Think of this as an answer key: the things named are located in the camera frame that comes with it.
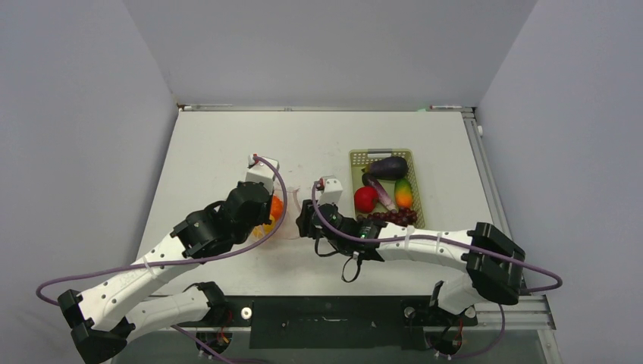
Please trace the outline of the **beige plastic basket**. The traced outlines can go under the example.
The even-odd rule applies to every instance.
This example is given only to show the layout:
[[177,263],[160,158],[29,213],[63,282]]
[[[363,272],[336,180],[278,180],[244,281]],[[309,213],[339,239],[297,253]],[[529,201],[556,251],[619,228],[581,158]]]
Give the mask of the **beige plastic basket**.
[[[415,222],[412,224],[415,228],[426,228],[425,214],[422,206],[422,199],[419,191],[419,180],[416,177],[415,161],[410,149],[354,149],[349,153],[350,163],[350,181],[351,191],[354,194],[359,188],[364,187],[362,182],[362,175],[365,173],[363,169],[367,168],[374,162],[379,162],[389,157],[399,157],[406,161],[407,171],[404,176],[409,182],[410,195],[412,197],[412,204],[408,209],[415,212]],[[399,206],[395,198],[395,183],[396,180],[389,177],[380,178],[376,177],[379,184],[386,191],[395,208],[399,211]],[[378,202],[372,213],[386,214],[390,210]]]

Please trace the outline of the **orange green mango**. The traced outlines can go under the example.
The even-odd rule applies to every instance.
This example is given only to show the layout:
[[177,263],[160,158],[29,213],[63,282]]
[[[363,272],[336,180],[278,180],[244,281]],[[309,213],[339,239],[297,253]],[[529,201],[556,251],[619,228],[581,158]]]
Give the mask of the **orange green mango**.
[[411,183],[401,178],[394,185],[394,199],[398,208],[411,209],[414,203]]

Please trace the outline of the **orange tangerine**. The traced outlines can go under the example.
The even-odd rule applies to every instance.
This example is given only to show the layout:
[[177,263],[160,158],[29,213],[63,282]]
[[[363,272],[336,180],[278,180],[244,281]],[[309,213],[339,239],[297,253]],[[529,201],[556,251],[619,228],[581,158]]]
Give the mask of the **orange tangerine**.
[[284,203],[279,196],[273,195],[271,201],[270,217],[272,221],[279,221],[284,210]]

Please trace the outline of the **clear zip top bag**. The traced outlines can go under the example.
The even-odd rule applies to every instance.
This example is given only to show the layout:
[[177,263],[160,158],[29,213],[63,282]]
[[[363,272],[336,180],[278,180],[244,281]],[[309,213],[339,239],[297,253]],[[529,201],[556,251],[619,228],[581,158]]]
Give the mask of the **clear zip top bag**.
[[[296,218],[301,213],[301,202],[298,198],[299,191],[298,188],[288,187],[285,191],[280,187],[275,188],[274,195],[279,196],[283,201],[284,210],[281,214],[281,219],[276,221],[274,229],[277,227],[278,222],[282,221],[282,223],[277,232],[272,236],[273,239],[295,240],[300,237],[298,227],[296,226]],[[261,238],[255,238],[251,232],[249,239],[255,242]]]

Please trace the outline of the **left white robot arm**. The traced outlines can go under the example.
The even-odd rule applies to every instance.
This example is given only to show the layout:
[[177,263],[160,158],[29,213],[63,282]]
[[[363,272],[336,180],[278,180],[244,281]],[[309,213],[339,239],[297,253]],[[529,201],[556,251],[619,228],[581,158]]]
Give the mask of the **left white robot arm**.
[[84,290],[58,297],[71,337],[85,363],[103,363],[145,334],[184,322],[216,326],[227,315],[227,300],[212,281],[191,284],[168,297],[150,295],[195,269],[202,258],[219,256],[244,243],[252,230],[270,221],[273,188],[244,181],[225,201],[190,213],[153,249],[140,268],[121,272]]

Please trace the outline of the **orange bell pepper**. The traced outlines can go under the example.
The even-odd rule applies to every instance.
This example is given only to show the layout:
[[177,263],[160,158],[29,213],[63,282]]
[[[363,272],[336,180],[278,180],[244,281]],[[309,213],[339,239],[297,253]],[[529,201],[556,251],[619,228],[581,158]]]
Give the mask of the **orange bell pepper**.
[[269,223],[268,224],[261,224],[257,227],[255,227],[252,230],[252,235],[259,239],[263,238],[265,235],[269,234],[270,232],[273,231],[274,227],[276,225],[276,220],[273,215],[269,216]]

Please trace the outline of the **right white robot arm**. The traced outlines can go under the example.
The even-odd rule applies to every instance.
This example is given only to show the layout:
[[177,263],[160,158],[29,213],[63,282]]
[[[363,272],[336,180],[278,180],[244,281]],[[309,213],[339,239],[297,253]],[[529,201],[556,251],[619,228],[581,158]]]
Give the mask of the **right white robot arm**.
[[358,265],[404,260],[457,270],[459,276],[437,282],[431,294],[428,314],[439,325],[450,323],[477,303],[513,306],[519,302],[525,251],[492,224],[479,222],[464,231],[418,230],[344,217],[334,204],[314,207],[307,199],[296,226],[301,237],[325,238],[334,253]]

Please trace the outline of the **long purple eggplant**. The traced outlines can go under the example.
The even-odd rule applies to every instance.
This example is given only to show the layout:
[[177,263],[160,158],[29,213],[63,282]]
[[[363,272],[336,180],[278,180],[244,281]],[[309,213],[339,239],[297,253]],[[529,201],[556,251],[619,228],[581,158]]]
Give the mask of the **long purple eggplant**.
[[396,211],[397,206],[395,205],[394,201],[391,199],[390,195],[388,192],[385,190],[385,188],[381,185],[379,180],[374,177],[370,173],[364,173],[362,175],[362,183],[364,184],[365,187],[373,187],[375,191],[378,194],[378,201],[380,204],[383,205],[383,207],[386,208],[388,211]]

